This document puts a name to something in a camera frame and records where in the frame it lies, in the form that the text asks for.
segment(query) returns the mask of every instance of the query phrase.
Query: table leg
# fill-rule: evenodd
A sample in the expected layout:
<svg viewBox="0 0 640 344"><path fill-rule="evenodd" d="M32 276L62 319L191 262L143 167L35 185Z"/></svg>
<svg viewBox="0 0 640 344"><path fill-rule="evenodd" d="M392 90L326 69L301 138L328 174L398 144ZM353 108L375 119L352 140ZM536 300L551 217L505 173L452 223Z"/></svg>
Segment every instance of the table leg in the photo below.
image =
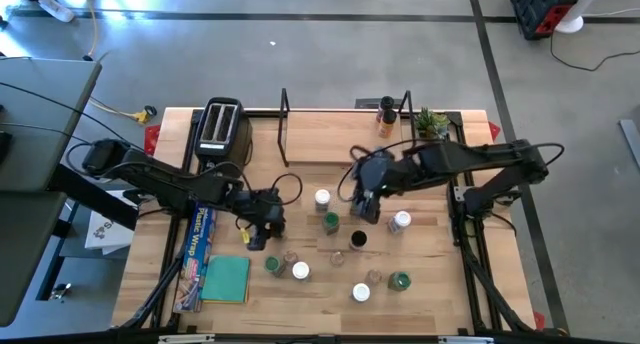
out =
<svg viewBox="0 0 640 344"><path fill-rule="evenodd" d="M106 191L84 179L80 174L58 164L49 190L66 193L70 198L102 214L105 218L135 230L138 212Z"/></svg>

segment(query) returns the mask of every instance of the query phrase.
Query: white cap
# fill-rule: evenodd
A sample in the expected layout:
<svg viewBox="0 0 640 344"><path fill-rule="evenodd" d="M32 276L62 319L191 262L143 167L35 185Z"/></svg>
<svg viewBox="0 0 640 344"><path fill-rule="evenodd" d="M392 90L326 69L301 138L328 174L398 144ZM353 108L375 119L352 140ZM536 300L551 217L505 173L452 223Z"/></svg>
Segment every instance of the white cap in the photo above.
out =
<svg viewBox="0 0 640 344"><path fill-rule="evenodd" d="M331 199L331 194L329 194L328 190L320 189L316 192L316 203L328 204L330 199Z"/></svg>
<svg viewBox="0 0 640 344"><path fill-rule="evenodd" d="M353 295L353 299L359 302L365 302L369 299L369 296L371 296L371 290L369 290L367 284L364 283L354 285L351 293Z"/></svg>
<svg viewBox="0 0 640 344"><path fill-rule="evenodd" d="M406 211L399 211L393 216L393 221L397 226L408 227L411 224L411 215Z"/></svg>
<svg viewBox="0 0 640 344"><path fill-rule="evenodd" d="M291 271L296 279L306 279L309 276L309 265L305 262L297 262Z"/></svg>

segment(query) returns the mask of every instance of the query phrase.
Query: gray desk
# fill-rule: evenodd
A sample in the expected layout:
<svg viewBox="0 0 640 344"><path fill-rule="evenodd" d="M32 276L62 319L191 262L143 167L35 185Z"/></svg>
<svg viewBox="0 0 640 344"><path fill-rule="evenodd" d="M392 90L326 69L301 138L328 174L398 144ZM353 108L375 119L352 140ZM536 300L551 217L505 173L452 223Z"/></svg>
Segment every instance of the gray desk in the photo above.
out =
<svg viewBox="0 0 640 344"><path fill-rule="evenodd" d="M0 60L0 82L82 112L100 70L100 64L93 62L4 59ZM13 135L0 164L0 272L13 273L14 268L20 268L7 279L11 284L0 290L0 326L6 326L16 314L50 235L65 238L68 233L69 223L58 220L67 196L131 229L135 228L137 211L60 164L68 135L2 125L35 125L72 134L80 114L3 85L0 104L4 106L0 130ZM56 248L38 298L48 297L55 283L63 243L61 240Z"/></svg>

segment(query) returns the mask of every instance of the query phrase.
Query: white cable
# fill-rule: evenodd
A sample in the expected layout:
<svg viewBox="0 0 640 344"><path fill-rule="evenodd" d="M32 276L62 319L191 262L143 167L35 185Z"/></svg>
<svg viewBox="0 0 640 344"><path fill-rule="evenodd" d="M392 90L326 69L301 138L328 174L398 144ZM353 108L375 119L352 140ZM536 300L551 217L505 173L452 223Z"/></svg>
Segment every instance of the white cable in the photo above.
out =
<svg viewBox="0 0 640 344"><path fill-rule="evenodd" d="M611 12L611 13L597 13L597 14L584 14L583 16L585 17L594 17L594 16L610 16L610 15L618 15L618 14L622 14L622 13L628 13L631 11L639 11L640 8L629 8L629 9L623 9L623 10L618 10L615 12Z"/></svg>
<svg viewBox="0 0 640 344"><path fill-rule="evenodd" d="M91 12L91 20L93 21L93 43L91 44L91 50L89 50L87 55L93 56L93 52L96 50L96 46L98 45L98 23L96 21L96 11L93 9L93 4L90 0L86 1L89 11Z"/></svg>

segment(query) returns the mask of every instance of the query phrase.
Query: black stripe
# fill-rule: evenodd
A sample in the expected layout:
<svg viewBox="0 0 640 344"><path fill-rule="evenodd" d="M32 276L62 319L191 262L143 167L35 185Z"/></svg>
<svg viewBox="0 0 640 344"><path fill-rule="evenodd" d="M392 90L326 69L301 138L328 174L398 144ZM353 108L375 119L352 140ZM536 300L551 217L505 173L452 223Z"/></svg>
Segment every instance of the black stripe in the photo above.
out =
<svg viewBox="0 0 640 344"><path fill-rule="evenodd" d="M493 96L496 101L496 107L498 109L498 115L500 116L504 137L506 141L513 141L516 139L516 134L513 128L513 122L511 121L511 115L509 114L509 108L507 107L507 101L504 97L502 83L500 82L500 76L498 75L498 68L496 67L493 52L491 51L491 43L489 42L489 35L487 34L487 28L485 25L486 19L483 18L480 2L478 0L469 1L471 3L471 9L473 10L482 55L484 56L485 65L487 67L489 82L491 83L491 89L493 90ZM487 21L495 23L506 19L508 19L508 17L493 17L493 19L489 19ZM563 328L568 331L569 327L564 313L564 308L562 307L560 291L558 290L555 275L553 273L553 267L551 266L551 259L547 252L544 235L542 233L540 220L538 219L536 207L533 202L531 189L528 185L521 185L520 190L522 191L522 206L524 208L527 226L531 235L534 254L538 263L542 286L544 287L545 296L547 297L551 320L555 327Z"/></svg>
<svg viewBox="0 0 640 344"><path fill-rule="evenodd" d="M78 18L90 19L91 12L73 10ZM48 18L42 10L18 9L14 17ZM468 15L399 15L399 14L276 14L276 13L176 13L145 10L98 10L97 19L128 20L263 20L263 21L347 21L347 22L434 22L473 23Z"/></svg>

